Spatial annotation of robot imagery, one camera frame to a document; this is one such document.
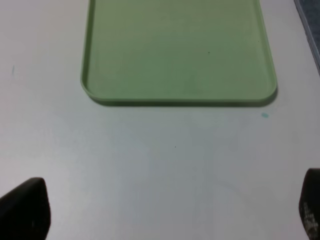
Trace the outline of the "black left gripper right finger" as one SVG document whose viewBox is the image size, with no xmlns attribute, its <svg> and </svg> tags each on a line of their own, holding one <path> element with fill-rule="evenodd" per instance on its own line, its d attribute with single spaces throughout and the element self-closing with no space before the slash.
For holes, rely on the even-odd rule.
<svg viewBox="0 0 320 240">
<path fill-rule="evenodd" d="M 299 215 L 310 240 L 320 239 L 320 169 L 310 168 L 305 174 L 299 199 Z"/>
</svg>

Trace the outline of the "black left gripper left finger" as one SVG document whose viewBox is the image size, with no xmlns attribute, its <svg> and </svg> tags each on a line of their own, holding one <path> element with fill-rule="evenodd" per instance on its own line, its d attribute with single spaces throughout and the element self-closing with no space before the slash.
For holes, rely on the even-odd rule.
<svg viewBox="0 0 320 240">
<path fill-rule="evenodd" d="M 45 240 L 51 226 L 46 182 L 32 177 L 0 198 L 2 240 Z"/>
</svg>

